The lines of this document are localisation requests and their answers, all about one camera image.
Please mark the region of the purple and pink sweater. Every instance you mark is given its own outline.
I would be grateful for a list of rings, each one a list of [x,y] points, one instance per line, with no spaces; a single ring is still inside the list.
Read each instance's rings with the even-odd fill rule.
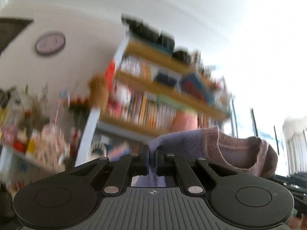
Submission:
[[[274,176],[278,163],[277,153],[265,140],[228,136],[217,126],[162,135],[149,145],[150,152],[158,147],[164,154],[180,155],[187,161],[204,157],[265,179]]]

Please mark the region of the white wooden bookshelf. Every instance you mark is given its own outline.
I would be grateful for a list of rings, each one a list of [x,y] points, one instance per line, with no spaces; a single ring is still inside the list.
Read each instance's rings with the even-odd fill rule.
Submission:
[[[75,165],[102,148],[116,159],[171,132],[222,126],[229,94],[210,80],[200,53],[175,49],[174,37],[141,19],[121,16],[125,38],[106,71],[89,81],[87,121]]]

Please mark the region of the round pink wall clock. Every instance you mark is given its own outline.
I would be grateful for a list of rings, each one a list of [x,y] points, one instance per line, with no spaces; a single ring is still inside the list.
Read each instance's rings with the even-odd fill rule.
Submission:
[[[40,56],[52,56],[61,52],[66,46],[66,36],[59,31],[41,35],[35,43],[35,51]]]

